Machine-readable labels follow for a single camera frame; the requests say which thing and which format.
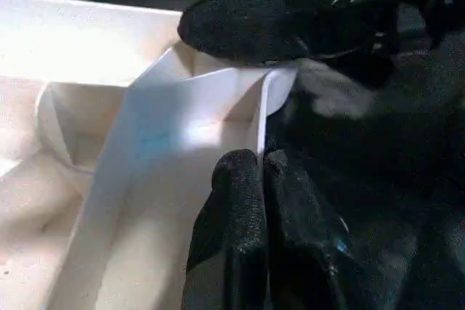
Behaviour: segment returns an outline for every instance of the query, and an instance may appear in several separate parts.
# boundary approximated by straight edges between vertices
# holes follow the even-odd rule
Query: white cardboard
[[[261,155],[266,116],[296,76],[220,62],[194,76],[214,61],[177,44],[129,87],[47,309],[179,308],[215,163],[240,148]]]

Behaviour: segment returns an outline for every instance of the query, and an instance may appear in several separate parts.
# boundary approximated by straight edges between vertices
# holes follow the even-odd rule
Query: white plastic tray
[[[181,13],[0,0],[0,76],[128,86],[178,40]]]
[[[178,40],[180,15],[0,0],[0,310],[43,309],[124,95],[117,86]]]
[[[215,163],[262,153],[296,76],[221,66],[177,44],[129,87],[47,309],[179,309]]]

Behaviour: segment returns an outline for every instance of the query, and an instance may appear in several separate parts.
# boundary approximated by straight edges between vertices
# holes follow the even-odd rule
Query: black glove
[[[226,154],[211,188],[193,230],[182,308],[266,309],[267,228],[255,154]]]

